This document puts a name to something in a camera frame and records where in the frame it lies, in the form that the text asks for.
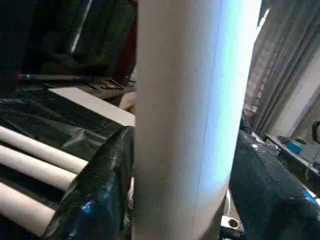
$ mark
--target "black plastic sheet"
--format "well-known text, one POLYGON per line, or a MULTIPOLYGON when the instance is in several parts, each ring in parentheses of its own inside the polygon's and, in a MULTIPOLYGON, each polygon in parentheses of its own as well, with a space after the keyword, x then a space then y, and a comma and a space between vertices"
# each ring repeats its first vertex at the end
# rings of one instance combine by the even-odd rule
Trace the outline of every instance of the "black plastic sheet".
POLYGON ((110 137, 75 178, 49 224, 45 240, 119 240, 128 231, 128 190, 134 128, 110 137))
POLYGON ((239 131, 230 178, 247 240, 314 240, 320 236, 315 199, 268 145, 239 131))
MULTIPOLYGON (((97 152, 103 156, 104 151, 101 148, 122 128, 120 124, 48 90, 1 94, 0 125, 87 161, 91 161, 97 152)), ((110 177, 107 181, 108 187, 112 189, 110 194, 114 197, 108 198, 107 204, 119 204, 120 197, 117 196, 123 195, 120 184, 122 181, 118 177, 120 174, 116 172, 115 175, 114 180, 110 177)), ((52 186, 2 165, 0 178, 8 186, 53 209, 57 209, 64 194, 52 186)), ((0 216, 0 239, 39 238, 0 216)))
POLYGON ((49 90, 0 95, 0 125, 86 161, 121 127, 49 90))

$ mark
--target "pvc pipe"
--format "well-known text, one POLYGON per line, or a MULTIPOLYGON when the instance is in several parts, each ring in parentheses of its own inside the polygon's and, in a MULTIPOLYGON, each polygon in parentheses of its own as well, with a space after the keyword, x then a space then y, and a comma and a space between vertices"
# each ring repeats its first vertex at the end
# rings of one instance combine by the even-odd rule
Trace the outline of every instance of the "pvc pipe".
POLYGON ((0 164, 66 191, 76 174, 0 145, 0 164))
POLYGON ((260 3, 139 1, 135 240, 218 239, 260 3))
POLYGON ((0 141, 55 166, 79 174, 87 161, 0 126, 0 141))
POLYGON ((55 211, 0 182, 0 214, 41 237, 55 211))

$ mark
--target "gray curtain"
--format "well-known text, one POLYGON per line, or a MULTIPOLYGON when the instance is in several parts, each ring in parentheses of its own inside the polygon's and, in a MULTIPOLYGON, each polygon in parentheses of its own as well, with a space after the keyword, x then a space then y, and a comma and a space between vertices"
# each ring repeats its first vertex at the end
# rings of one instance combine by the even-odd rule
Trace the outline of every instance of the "gray curtain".
POLYGON ((259 96, 251 100, 257 106, 251 125, 260 136, 277 120, 319 46, 319 10, 318 0, 283 0, 270 8, 254 46, 248 80, 260 72, 254 93, 259 96))

